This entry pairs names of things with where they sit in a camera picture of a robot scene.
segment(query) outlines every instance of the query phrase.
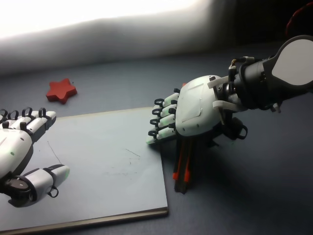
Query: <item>red star-shaped object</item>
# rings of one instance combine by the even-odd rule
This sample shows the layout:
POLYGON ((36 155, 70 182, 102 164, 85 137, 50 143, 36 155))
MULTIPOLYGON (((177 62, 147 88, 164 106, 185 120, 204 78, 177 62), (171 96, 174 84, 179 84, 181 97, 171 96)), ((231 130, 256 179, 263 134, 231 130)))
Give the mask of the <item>red star-shaped object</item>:
POLYGON ((58 100, 65 104, 69 97, 77 94, 76 88, 70 84, 68 78, 63 79, 61 82, 50 82, 49 85, 50 91, 46 96, 50 102, 58 100))

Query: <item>robotic arm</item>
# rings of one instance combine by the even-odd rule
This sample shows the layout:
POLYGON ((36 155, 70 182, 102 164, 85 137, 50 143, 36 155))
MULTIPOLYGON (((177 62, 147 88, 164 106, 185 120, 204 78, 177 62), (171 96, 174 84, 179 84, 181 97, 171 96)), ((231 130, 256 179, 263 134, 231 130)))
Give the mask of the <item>robotic arm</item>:
POLYGON ((156 99, 150 120, 153 128, 146 142, 158 144, 199 135, 214 139, 220 134, 244 139, 247 127, 232 114, 247 109, 280 112, 284 100, 313 88, 312 61, 313 37, 306 35, 285 42, 275 56, 234 59, 228 76, 199 77, 181 90, 174 89, 166 99, 156 99))
POLYGON ((1 113, 0 193, 10 196, 8 202, 14 207, 33 205, 46 195, 56 197, 57 187, 69 174, 68 166, 57 164, 20 175, 33 155, 33 144, 54 124, 56 113, 45 108, 26 108, 21 116, 16 110, 8 113, 2 109, 1 113))

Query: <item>gray table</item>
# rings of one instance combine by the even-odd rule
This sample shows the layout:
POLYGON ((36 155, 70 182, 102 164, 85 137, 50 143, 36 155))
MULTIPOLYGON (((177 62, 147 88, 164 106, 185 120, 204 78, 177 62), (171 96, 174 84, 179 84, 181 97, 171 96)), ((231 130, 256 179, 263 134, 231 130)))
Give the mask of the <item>gray table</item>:
MULTIPOLYGON (((278 48, 251 46, 2 78, 0 99, 9 110, 46 107, 59 117, 147 107, 183 82, 209 74, 225 76, 234 57, 265 58, 278 48), (45 97, 48 83, 67 77, 78 95, 66 105, 49 103, 45 97)), ((194 183, 185 195, 173 190, 173 143, 162 146, 167 217, 66 229, 58 234, 312 234, 311 96, 284 102, 280 115, 257 110, 238 114, 249 128, 248 138, 231 149, 199 149, 194 183)))

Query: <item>whiteboard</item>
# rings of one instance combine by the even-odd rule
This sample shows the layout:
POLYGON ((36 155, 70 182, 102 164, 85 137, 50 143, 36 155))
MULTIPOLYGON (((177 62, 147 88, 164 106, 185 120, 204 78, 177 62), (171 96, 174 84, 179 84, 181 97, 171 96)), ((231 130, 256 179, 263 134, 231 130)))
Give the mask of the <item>whiteboard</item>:
POLYGON ((167 208, 159 152, 146 143, 151 108, 58 118, 27 168, 60 162, 70 175, 56 198, 15 208, 0 194, 0 230, 167 208))

